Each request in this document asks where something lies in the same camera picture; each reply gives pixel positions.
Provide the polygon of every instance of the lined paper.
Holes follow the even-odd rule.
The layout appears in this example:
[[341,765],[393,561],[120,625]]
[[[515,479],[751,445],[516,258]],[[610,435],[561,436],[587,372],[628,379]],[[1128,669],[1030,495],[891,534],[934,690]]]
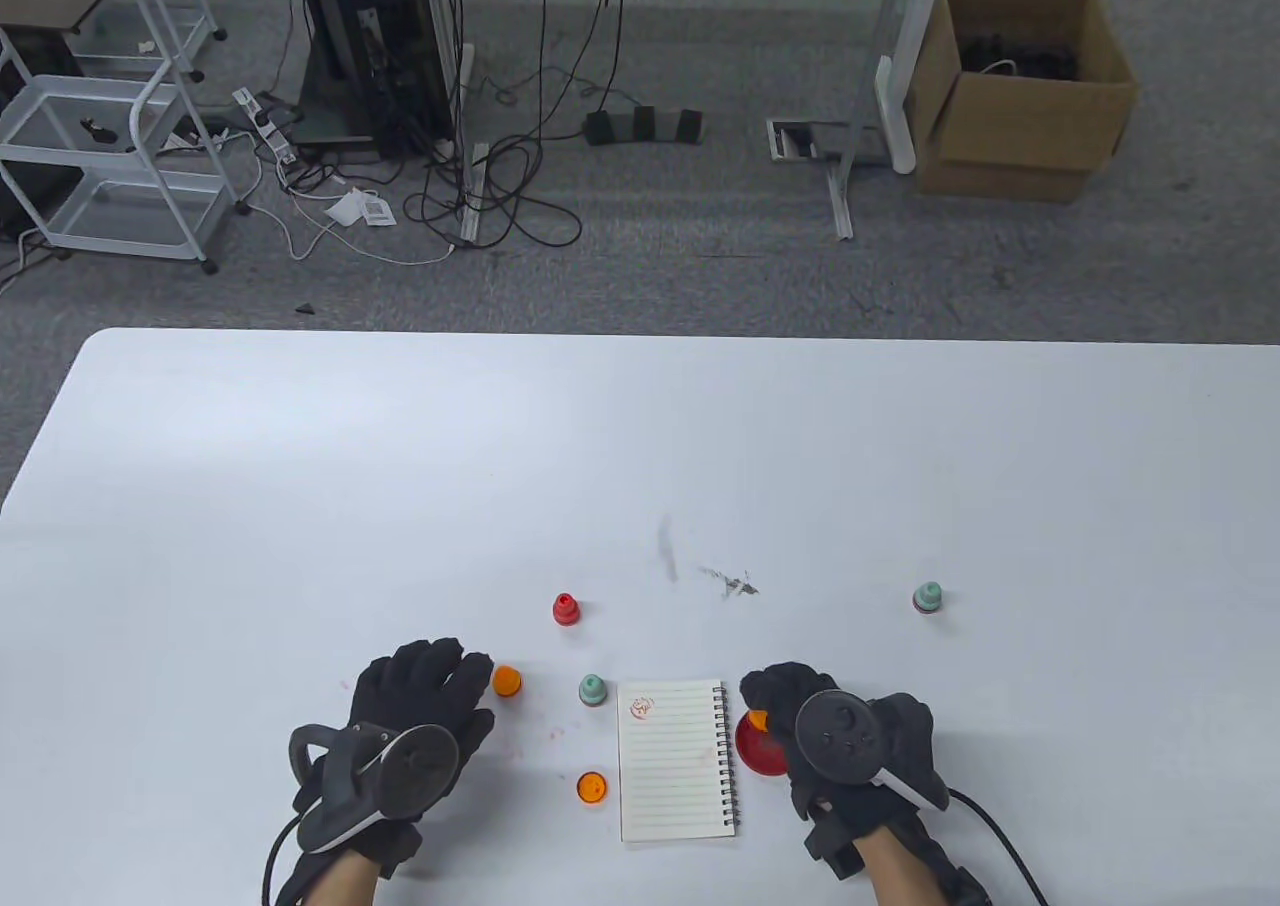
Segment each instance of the lined paper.
[[718,680],[618,686],[622,842],[733,836]]

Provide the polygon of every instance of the power strip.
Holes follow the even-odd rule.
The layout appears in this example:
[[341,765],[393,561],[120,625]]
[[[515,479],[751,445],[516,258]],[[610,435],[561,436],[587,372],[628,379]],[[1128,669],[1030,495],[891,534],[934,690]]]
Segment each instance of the power strip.
[[292,143],[284,138],[284,133],[280,132],[279,125],[271,122],[269,111],[257,105],[253,93],[242,86],[232,93],[232,97],[244,110],[244,115],[248,116],[248,122],[253,124],[257,134],[262,137],[262,142],[275,154],[275,161],[280,166],[288,166],[298,161],[298,155],[293,152]]

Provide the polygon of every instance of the cardboard box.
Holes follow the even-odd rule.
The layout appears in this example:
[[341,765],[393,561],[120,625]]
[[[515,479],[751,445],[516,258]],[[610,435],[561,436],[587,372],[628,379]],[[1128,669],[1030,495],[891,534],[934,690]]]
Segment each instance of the cardboard box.
[[[1070,47],[1079,82],[965,73],[960,50]],[[908,96],[923,193],[1071,202],[1124,134],[1138,83],[1102,0],[934,0]]]

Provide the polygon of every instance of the white metal shelf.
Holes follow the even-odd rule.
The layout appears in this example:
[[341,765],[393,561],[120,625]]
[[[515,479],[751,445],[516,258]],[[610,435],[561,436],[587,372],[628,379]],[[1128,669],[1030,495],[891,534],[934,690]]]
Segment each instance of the white metal shelf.
[[[0,29],[0,68],[12,61],[24,83],[0,111],[0,179],[51,247],[197,260],[215,273],[209,239],[229,209],[246,207],[147,0],[138,0],[138,13],[160,51],[146,82],[35,77]],[[192,120],[211,174],[156,166],[156,152],[183,119]],[[9,161],[78,166],[83,175],[46,219],[5,168]]]
[[[159,170],[159,180],[195,234],[197,247],[205,247],[234,202],[233,193],[219,177],[205,173]],[[46,238],[50,244],[68,250],[197,258],[160,184],[146,170],[115,170],[110,177],[86,171],[50,218]]]
[[[147,84],[128,79],[38,76],[0,114],[0,157],[99,170],[141,169],[138,146],[128,134],[114,143],[93,139],[86,122],[125,129],[134,102]],[[155,154],[186,115],[178,87],[157,86],[140,109],[142,148]]]
[[131,0],[100,6],[68,46],[86,73],[96,76],[147,76],[164,59],[155,29],[142,17],[141,8],[150,5],[165,29],[164,47],[172,51],[178,68],[193,82],[204,73],[193,60],[209,37],[227,38],[219,27],[209,0],[196,0],[195,6],[170,6],[165,0]]

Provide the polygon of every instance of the white cable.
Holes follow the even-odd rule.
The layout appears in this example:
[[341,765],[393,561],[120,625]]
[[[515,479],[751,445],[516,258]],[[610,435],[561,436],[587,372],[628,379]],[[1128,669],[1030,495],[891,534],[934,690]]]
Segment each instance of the white cable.
[[5,276],[4,280],[0,280],[0,296],[4,296],[9,287],[18,282],[18,276],[27,271],[27,237],[32,237],[38,232],[38,229],[32,228],[18,234],[18,269]]
[[[319,221],[315,221],[314,219],[311,219],[311,216],[307,216],[306,211],[303,211],[302,207],[298,206],[298,201],[297,200],[293,200],[293,209],[298,211],[298,214],[302,216],[302,219],[305,219],[306,221],[310,221],[310,224],[312,226],[319,226],[320,225]],[[333,229],[333,225],[325,226],[325,233],[330,233],[332,229]],[[444,251],[443,256],[436,256],[434,260],[421,260],[419,262],[404,262],[403,260],[390,260],[390,258],[388,258],[385,256],[379,256],[379,253],[371,253],[367,250],[361,250],[360,247],[352,246],[351,243],[347,242],[347,239],[344,239],[343,237],[340,237],[338,233],[330,233],[330,234],[333,234],[334,239],[338,239],[339,243],[342,243],[344,247],[347,247],[348,250],[351,250],[353,253],[360,253],[360,256],[367,256],[367,257],[370,257],[370,260],[378,260],[379,262],[389,262],[392,266],[434,266],[438,262],[444,262],[445,260],[448,260],[449,253],[452,253],[453,248],[454,248],[453,243],[449,243],[449,248]]]
[[[262,160],[256,152],[253,154],[253,160],[257,163],[257,175],[253,179],[253,184],[248,188],[248,192],[244,193],[244,196],[242,197],[246,202],[248,201],[248,197],[251,197],[252,193],[262,184]],[[279,171],[279,164],[276,164],[276,171]],[[284,233],[284,242],[288,243],[289,247],[289,258],[293,260],[294,262],[302,262],[308,256],[311,256],[311,253],[315,252],[316,243],[319,243],[320,239],[325,237],[325,234],[329,234],[334,239],[338,239],[339,243],[342,243],[344,247],[351,250],[353,253],[357,253],[358,256],[366,256],[370,257],[370,260],[378,260],[379,262],[388,262],[392,266],[434,266],[438,262],[444,262],[454,248],[453,244],[449,243],[449,248],[443,253],[443,256],[438,256],[434,260],[424,260],[421,262],[404,262],[402,260],[390,260],[385,256],[379,256],[379,253],[371,253],[367,250],[361,250],[360,247],[348,243],[347,239],[344,239],[343,237],[338,235],[334,232],[334,228],[338,225],[337,221],[330,221],[329,225],[324,225],[320,221],[311,219],[311,216],[308,216],[306,211],[303,211],[302,207],[298,206],[298,201],[293,196],[292,189],[289,189],[289,201],[293,203],[293,209],[298,211],[298,215],[302,216],[302,219],[310,221],[312,226],[317,226],[320,229],[320,232],[316,233],[315,237],[311,239],[311,244],[307,247],[306,252],[303,252],[301,256],[293,248],[293,237],[289,235],[289,228],[288,225],[285,225],[284,220],[282,220],[270,210],[262,209],[261,206],[255,206],[253,203],[248,203],[248,207],[251,207],[251,210],[253,210],[255,212],[261,212],[262,215],[269,216],[269,219],[275,221],[275,225],[278,225],[280,228],[280,232]]]
[[1012,60],[996,60],[996,61],[992,61],[992,64],[988,65],[986,69],[978,70],[978,74],[983,76],[986,73],[989,73],[989,70],[993,70],[996,67],[1010,67],[1014,70],[1014,76],[1015,77],[1018,76],[1018,64],[1015,61],[1012,61]]

